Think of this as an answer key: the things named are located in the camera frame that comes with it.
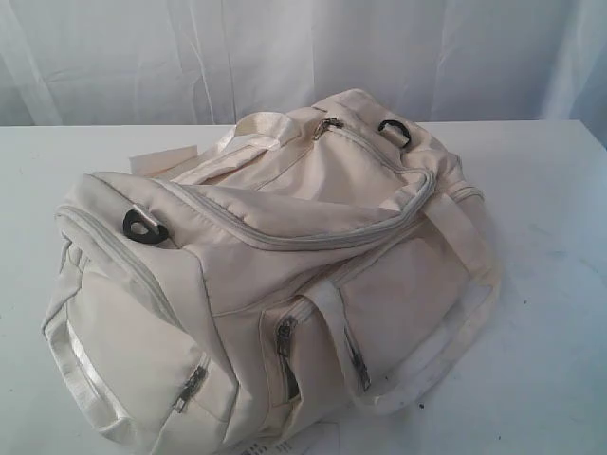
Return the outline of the cream white duffel bag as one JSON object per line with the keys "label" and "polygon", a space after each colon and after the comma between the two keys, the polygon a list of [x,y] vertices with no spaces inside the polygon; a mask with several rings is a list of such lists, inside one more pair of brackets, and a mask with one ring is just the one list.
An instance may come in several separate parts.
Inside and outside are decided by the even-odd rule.
{"label": "cream white duffel bag", "polygon": [[460,158],[359,89],[86,174],[55,220],[44,336],[89,424],[137,454],[282,442],[348,403],[403,409],[501,284]]}

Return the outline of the white backdrop curtain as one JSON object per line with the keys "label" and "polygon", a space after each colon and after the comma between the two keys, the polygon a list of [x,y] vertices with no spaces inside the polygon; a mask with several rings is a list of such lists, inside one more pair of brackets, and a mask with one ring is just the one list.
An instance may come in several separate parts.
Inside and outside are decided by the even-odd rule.
{"label": "white backdrop curtain", "polygon": [[602,1],[5,1],[5,125],[228,124],[361,88],[606,132]]}

